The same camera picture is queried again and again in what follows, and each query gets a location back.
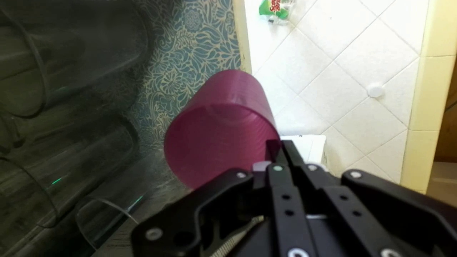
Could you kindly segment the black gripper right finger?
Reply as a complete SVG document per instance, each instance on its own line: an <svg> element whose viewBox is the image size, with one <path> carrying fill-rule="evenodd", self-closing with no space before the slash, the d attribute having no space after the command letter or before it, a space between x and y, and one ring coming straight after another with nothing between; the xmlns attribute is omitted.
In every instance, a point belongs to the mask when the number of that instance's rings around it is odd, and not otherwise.
<svg viewBox="0 0 457 257"><path fill-rule="evenodd" d="M282 144L308 214L322 214L349 257L457 257L457 208L365 169L336 176Z"/></svg>

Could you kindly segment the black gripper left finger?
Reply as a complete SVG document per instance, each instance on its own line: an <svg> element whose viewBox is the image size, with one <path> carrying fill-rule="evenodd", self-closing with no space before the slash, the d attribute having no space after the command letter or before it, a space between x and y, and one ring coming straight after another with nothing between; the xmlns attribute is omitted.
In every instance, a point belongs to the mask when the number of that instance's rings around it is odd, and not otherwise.
<svg viewBox="0 0 457 257"><path fill-rule="evenodd" d="M235 236L226 257L315 257L290 141L270 139L262 172L232 168L140 222L135 257L210 257Z"/></svg>

